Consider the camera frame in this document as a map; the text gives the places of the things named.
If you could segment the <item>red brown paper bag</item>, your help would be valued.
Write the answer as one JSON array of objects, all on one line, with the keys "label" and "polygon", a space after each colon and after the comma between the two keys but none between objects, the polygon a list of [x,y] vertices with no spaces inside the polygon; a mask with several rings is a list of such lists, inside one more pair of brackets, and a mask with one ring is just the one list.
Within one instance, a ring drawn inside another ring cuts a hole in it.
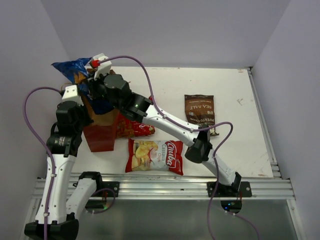
[{"label": "red brown paper bag", "polygon": [[81,94],[78,85],[77,88],[82,99],[82,105],[87,108],[89,116],[93,120],[93,123],[84,127],[82,133],[77,135],[80,136],[84,134],[86,143],[92,153],[113,151],[119,121],[119,111],[113,108],[113,110],[108,113],[102,115],[95,114],[88,100],[85,100],[85,97]]}]

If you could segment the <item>red candy bag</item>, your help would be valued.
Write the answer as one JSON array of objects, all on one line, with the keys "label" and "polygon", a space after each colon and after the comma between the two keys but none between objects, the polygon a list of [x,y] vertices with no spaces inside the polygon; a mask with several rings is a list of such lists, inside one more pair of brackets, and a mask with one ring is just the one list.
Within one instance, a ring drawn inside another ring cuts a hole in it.
[{"label": "red candy bag", "polygon": [[151,125],[132,121],[119,114],[116,138],[147,137],[156,132]]}]

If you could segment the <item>blue Doritos chip bag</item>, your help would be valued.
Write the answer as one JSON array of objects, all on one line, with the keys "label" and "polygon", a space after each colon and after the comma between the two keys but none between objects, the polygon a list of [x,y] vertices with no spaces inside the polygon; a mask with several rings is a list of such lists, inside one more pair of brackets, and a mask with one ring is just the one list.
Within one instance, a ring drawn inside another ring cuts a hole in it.
[{"label": "blue Doritos chip bag", "polygon": [[111,112],[114,107],[105,99],[93,97],[89,84],[97,80],[97,68],[91,66],[93,58],[84,57],[71,61],[54,62],[51,65],[65,76],[72,84],[78,85],[85,100],[88,100],[93,112],[96,115],[103,115]]}]

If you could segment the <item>red white cassava chip bag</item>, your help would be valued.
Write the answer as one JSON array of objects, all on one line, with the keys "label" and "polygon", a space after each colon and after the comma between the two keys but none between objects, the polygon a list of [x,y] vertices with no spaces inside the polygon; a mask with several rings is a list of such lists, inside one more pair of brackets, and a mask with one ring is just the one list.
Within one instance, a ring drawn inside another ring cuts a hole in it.
[{"label": "red white cassava chip bag", "polygon": [[182,176],[182,141],[176,140],[128,140],[128,160],[125,172],[164,171]]}]

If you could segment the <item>brown sea salt chip bag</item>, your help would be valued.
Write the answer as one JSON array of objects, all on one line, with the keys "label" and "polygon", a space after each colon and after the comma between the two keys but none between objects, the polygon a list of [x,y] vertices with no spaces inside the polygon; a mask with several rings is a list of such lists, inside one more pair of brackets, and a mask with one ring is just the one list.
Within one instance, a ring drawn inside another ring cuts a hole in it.
[{"label": "brown sea salt chip bag", "polygon": [[212,126],[216,123],[213,95],[184,95],[184,112],[189,123]]}]

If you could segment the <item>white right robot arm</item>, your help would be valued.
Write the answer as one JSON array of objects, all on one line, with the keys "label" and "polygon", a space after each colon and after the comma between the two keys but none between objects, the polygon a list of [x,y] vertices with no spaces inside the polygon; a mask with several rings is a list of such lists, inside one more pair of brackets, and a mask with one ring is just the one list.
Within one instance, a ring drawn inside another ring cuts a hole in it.
[{"label": "white right robot arm", "polygon": [[128,120],[151,125],[182,141],[187,146],[185,158],[210,170],[217,178],[216,186],[222,186],[227,196],[241,190],[241,175],[217,156],[219,146],[211,144],[207,125],[191,124],[169,114],[153,98],[133,92],[120,74],[90,77],[85,83],[93,99],[106,100]]}]

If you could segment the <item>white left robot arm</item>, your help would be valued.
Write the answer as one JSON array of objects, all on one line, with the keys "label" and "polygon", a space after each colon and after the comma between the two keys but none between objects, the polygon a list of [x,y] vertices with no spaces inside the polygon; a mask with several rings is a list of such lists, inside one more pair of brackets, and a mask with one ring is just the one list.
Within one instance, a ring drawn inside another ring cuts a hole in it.
[{"label": "white left robot arm", "polygon": [[84,105],[71,100],[58,104],[56,118],[45,144],[48,158],[42,200],[34,222],[24,228],[25,235],[32,240],[75,240],[79,218],[89,198],[104,190],[101,174],[86,171],[80,175],[71,196],[67,196],[82,131],[91,119]]}]

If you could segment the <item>black left arm base bracket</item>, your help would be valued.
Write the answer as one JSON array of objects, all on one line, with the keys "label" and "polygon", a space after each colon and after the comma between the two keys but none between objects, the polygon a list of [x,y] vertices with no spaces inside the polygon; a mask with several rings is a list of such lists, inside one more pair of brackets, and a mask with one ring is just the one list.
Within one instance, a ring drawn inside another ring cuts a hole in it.
[{"label": "black left arm base bracket", "polygon": [[97,190],[101,190],[97,193],[98,197],[104,199],[117,198],[120,190],[120,183],[118,181],[103,181]]}]

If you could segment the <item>black right arm base bracket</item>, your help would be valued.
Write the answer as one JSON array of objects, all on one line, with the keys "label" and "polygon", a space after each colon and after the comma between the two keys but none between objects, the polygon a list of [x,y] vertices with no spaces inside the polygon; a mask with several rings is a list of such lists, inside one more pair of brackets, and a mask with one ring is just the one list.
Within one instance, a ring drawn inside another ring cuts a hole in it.
[{"label": "black right arm base bracket", "polygon": [[[217,182],[209,181],[206,183],[206,191],[208,197],[210,198],[215,190]],[[239,185],[238,190],[234,190],[231,186],[223,185],[218,183],[217,190],[215,191],[215,198],[237,198],[237,197],[252,197],[251,185],[248,181],[242,181]]]}]

